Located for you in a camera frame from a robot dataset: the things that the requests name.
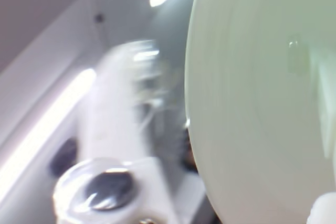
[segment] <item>metal knob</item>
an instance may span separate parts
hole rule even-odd
[[[131,202],[136,197],[136,188],[127,169],[111,169],[97,175],[86,186],[86,202],[96,211],[114,210]]]

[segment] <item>white wall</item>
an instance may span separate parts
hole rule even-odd
[[[0,143],[6,140],[0,166],[71,78],[101,57],[89,2],[77,0],[0,76]],[[61,144],[75,135],[75,122],[71,114],[29,164],[1,204],[1,223],[55,223],[51,200],[55,180],[48,165]]]
[[[76,114],[72,112],[26,169],[0,208],[0,222],[8,224],[55,224],[52,192],[56,180],[48,170],[52,157],[76,136]]]
[[[70,65],[101,49],[89,1],[72,4],[2,72],[0,145]]]

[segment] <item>round white object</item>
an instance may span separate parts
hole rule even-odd
[[[224,223],[305,223],[315,199],[334,190],[309,69],[325,51],[336,52],[335,0],[195,0],[187,115]]]

